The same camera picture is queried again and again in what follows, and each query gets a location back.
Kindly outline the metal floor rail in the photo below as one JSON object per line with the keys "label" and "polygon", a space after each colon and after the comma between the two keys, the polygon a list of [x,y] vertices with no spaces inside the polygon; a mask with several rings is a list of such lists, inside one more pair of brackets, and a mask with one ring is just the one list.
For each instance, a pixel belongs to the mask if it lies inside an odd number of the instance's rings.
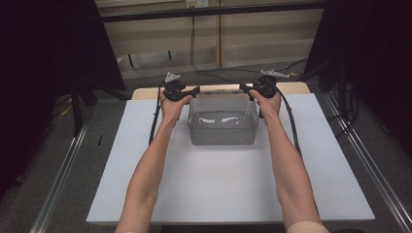
{"label": "metal floor rail", "polygon": [[344,134],[358,155],[364,169],[367,171],[369,177],[373,180],[379,193],[383,197],[401,231],[403,233],[412,233],[412,216],[409,214],[406,206],[399,199],[398,195],[392,189],[391,185],[377,166],[375,160],[365,147],[360,136],[352,127],[352,124],[339,112],[337,100],[331,92],[324,93],[324,98],[326,99],[331,111],[337,116],[337,120]]}
{"label": "metal floor rail", "polygon": [[63,188],[68,180],[69,174],[73,167],[74,161],[79,153],[84,137],[93,118],[94,108],[86,108],[84,121],[81,123],[81,128],[73,137],[70,147],[65,154],[64,160],[58,170],[58,173],[52,183],[51,189],[36,216],[36,219],[29,233],[47,233],[55,208],[62,195]]}

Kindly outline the person's left hand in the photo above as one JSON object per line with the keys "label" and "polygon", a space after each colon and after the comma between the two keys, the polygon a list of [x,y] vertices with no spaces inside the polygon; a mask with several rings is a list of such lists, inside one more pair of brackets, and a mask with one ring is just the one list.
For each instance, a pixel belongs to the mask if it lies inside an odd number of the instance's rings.
{"label": "person's left hand", "polygon": [[190,102],[192,96],[186,96],[180,101],[173,102],[168,100],[163,93],[160,94],[160,108],[162,111],[162,125],[174,126],[179,120],[182,108]]}

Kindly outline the long wooden cabinet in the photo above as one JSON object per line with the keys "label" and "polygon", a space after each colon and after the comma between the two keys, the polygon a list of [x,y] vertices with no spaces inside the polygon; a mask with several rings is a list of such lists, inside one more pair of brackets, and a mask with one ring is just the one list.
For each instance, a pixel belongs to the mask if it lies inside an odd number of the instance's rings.
{"label": "long wooden cabinet", "polygon": [[[309,0],[209,0],[208,7]],[[101,15],[186,9],[186,0],[95,0]],[[236,66],[260,69],[309,55],[321,9],[107,22],[126,80]]]}

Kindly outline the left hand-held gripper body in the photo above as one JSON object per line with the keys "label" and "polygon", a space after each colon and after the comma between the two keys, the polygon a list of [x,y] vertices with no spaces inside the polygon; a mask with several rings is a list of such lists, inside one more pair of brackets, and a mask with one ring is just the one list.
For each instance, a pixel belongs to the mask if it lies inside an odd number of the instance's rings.
{"label": "left hand-held gripper body", "polygon": [[168,72],[162,82],[163,94],[170,101],[178,102],[188,95],[185,92],[186,85],[180,81],[180,77],[180,75]]}

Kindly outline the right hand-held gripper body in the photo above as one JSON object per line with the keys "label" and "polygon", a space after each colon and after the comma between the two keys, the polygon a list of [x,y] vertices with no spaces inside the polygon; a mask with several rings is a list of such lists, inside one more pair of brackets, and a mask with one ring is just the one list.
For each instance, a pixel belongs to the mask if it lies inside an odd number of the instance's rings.
{"label": "right hand-held gripper body", "polygon": [[274,70],[261,70],[260,77],[253,83],[253,89],[265,98],[272,98],[277,92],[277,79],[287,79],[289,75]]}

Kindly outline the clear grey plastic box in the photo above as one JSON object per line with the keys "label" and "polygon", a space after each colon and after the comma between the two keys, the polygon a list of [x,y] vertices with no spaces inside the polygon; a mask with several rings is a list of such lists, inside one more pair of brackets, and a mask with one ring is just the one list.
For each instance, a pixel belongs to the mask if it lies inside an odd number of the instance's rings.
{"label": "clear grey plastic box", "polygon": [[256,102],[245,93],[198,94],[189,103],[188,127],[197,146],[251,145],[258,129]]}

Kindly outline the wooden table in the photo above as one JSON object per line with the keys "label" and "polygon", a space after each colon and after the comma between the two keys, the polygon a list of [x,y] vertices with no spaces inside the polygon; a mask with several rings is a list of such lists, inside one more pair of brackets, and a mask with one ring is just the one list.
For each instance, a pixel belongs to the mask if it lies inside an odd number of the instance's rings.
{"label": "wooden table", "polygon": [[[277,87],[284,94],[307,94],[310,92],[308,85],[304,82],[291,82],[291,83],[277,83]],[[200,87],[201,91],[232,91],[239,88],[238,84],[214,84],[214,85],[202,85]],[[138,88],[136,89],[131,99],[132,100],[142,100],[142,99],[156,99],[157,98],[157,88]]]}

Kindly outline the black curtain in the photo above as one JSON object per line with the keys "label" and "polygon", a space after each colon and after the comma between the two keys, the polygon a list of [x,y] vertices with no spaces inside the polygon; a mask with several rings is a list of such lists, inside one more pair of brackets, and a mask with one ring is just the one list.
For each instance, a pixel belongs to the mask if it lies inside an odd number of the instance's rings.
{"label": "black curtain", "polygon": [[412,157],[412,0],[326,0],[305,71],[341,70]]}
{"label": "black curtain", "polygon": [[123,90],[95,0],[0,0],[0,199],[40,147],[54,100]]}

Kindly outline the person's right hand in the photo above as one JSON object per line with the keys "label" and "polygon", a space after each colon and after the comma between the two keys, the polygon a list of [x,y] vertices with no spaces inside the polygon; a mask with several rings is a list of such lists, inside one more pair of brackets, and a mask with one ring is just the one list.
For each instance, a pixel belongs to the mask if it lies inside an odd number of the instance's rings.
{"label": "person's right hand", "polygon": [[256,90],[251,90],[250,94],[257,99],[257,104],[259,105],[266,125],[269,125],[273,121],[279,121],[281,107],[281,95],[279,93],[276,93],[271,98],[263,97]]}

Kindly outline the beige sleeve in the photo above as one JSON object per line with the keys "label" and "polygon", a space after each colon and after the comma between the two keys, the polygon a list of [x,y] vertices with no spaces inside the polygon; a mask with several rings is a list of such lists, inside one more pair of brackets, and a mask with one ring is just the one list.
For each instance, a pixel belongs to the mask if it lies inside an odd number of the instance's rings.
{"label": "beige sleeve", "polygon": [[318,222],[300,221],[291,225],[287,233],[329,233],[329,231]]}

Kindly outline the clear grey box lid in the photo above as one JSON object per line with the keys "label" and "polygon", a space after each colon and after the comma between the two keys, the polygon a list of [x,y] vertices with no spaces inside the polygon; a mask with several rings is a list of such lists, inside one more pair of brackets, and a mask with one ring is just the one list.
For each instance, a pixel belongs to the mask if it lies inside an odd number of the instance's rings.
{"label": "clear grey box lid", "polygon": [[238,84],[202,85],[200,92],[204,94],[239,93],[240,88]]}

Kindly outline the white wall power outlet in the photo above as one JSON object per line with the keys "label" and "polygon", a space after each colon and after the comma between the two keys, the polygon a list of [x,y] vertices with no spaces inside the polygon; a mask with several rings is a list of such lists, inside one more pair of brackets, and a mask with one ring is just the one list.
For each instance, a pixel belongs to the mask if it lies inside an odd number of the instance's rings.
{"label": "white wall power outlet", "polygon": [[192,8],[207,8],[209,6],[209,0],[186,0],[188,9]]}

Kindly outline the black metal stand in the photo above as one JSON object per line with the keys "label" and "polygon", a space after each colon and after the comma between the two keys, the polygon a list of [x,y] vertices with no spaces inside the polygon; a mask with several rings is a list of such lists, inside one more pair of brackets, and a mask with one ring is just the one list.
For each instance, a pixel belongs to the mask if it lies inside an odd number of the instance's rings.
{"label": "black metal stand", "polygon": [[80,100],[83,100],[87,106],[94,106],[97,103],[97,97],[93,92],[92,83],[86,77],[74,78],[72,80],[70,97],[75,124],[74,136],[77,137],[83,127]]}

